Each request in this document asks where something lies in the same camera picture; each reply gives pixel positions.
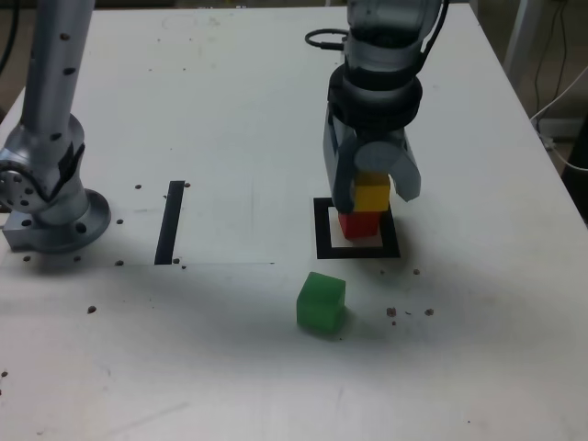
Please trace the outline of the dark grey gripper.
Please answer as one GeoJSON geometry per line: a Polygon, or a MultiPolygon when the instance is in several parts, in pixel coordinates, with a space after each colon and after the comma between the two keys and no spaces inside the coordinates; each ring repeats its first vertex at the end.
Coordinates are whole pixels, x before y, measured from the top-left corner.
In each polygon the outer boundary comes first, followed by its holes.
{"type": "Polygon", "coordinates": [[[396,194],[408,202],[421,191],[421,175],[405,129],[354,130],[326,110],[323,157],[332,202],[343,214],[354,210],[352,190],[356,169],[388,175],[396,194]],[[358,144],[363,145],[358,151],[358,144]]]}

